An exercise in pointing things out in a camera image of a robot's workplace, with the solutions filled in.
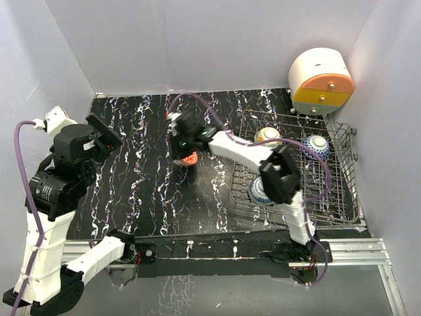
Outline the orange floral pattern bowl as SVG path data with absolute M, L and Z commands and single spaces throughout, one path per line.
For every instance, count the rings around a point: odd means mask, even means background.
M 174 164 L 179 165 L 179 166 L 192 166 L 195 165 L 198 162 L 198 155 L 197 152 L 194 151 L 191 155 L 183 158 L 183 159 L 178 159 L 178 160 L 173 160 Z

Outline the white bowl orange leaves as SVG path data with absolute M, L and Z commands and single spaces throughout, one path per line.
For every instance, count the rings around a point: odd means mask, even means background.
M 281 138 L 281 134 L 273 127 L 265 127 L 256 132 L 254 136 L 255 143 L 261 143 L 266 140 Z

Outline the blue white pattern bowl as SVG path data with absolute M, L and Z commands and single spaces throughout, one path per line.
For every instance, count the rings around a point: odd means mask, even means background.
M 251 201 L 257 205 L 269 206 L 273 204 L 273 201 L 264 192 L 262 178 L 260 176 L 250 182 L 248 195 Z

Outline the red geometric pattern bowl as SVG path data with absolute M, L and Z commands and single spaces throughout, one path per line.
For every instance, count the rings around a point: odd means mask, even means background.
M 330 157 L 330 143 L 322 136 L 311 135 L 305 138 L 302 144 L 323 161 L 326 161 Z

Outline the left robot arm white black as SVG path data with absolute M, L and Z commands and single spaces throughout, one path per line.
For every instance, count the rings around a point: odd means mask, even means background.
M 3 302 L 13 311 L 27 306 L 32 315 L 60 315 L 78 303 L 86 284 L 112 262 L 135 257 L 134 237 L 114 229 L 78 258 L 62 262 L 78 203 L 95 182 L 97 168 L 122 140 L 94 114 L 80 124 L 54 110 L 30 124 L 52 135 L 53 145 L 28 177 L 20 147 L 22 125 L 16 125 L 14 151 L 26 192 L 27 235 L 19 278 L 3 294 Z

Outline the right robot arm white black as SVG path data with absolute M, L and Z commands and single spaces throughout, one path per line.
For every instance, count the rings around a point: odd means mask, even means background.
M 257 173 L 268 199 L 284 215 L 291 250 L 301 261 L 316 255 L 316 229 L 305 211 L 301 173 L 286 147 L 266 147 L 235 136 L 219 127 L 205 127 L 191 113 L 169 112 L 169 137 L 173 162 L 181 165 L 194 152 L 206 151 L 241 163 Z

